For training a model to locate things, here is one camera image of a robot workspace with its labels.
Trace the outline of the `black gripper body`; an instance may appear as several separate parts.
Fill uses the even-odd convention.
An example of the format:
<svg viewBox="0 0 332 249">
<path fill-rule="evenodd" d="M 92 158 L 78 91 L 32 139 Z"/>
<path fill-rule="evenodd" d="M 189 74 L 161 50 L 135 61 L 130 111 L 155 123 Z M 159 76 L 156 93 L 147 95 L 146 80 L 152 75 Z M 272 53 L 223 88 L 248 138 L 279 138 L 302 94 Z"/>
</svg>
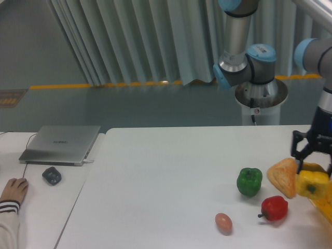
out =
<svg viewBox="0 0 332 249">
<path fill-rule="evenodd" d="M 307 140 L 313 151 L 331 154 L 331 113 L 316 108 Z"/>
</svg>

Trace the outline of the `white striped sleeve forearm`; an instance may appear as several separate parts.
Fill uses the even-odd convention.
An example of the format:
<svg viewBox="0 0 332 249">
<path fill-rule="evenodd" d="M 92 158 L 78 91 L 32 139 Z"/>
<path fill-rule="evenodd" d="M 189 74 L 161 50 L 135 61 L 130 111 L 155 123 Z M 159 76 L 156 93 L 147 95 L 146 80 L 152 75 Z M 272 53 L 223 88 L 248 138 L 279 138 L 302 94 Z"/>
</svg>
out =
<svg viewBox="0 0 332 249">
<path fill-rule="evenodd" d="M 19 209 L 15 200 L 1 201 L 1 248 L 18 248 Z"/>
</svg>

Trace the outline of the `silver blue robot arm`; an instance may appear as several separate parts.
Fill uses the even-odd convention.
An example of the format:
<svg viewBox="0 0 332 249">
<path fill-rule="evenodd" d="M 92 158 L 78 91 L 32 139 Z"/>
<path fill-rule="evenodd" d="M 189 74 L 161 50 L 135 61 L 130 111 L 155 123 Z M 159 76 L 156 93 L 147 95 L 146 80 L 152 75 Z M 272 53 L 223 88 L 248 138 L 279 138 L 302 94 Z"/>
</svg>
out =
<svg viewBox="0 0 332 249">
<path fill-rule="evenodd" d="M 275 53 L 267 45 L 252 45 L 245 49 L 251 15 L 258 1 L 219 1 L 227 15 L 226 42 L 223 55 L 214 64 L 217 82 L 230 88 L 250 82 L 263 86 L 274 80 Z M 331 155 L 331 38 L 307 38 L 294 52 L 294 61 L 307 72 L 322 76 L 325 84 L 308 132 L 293 132 L 290 154 L 298 162 L 298 171 L 304 159 L 313 152 Z"/>
</svg>

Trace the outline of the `person's hand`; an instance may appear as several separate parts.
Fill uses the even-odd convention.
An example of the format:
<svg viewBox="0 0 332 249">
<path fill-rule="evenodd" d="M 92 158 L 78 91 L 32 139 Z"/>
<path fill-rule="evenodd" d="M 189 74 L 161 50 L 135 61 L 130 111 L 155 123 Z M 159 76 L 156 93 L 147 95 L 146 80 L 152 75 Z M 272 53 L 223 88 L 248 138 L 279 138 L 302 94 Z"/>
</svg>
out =
<svg viewBox="0 0 332 249">
<path fill-rule="evenodd" d="M 27 194 L 29 183 L 25 178 L 10 179 L 2 194 L 1 201 L 15 201 L 21 204 Z"/>
</svg>

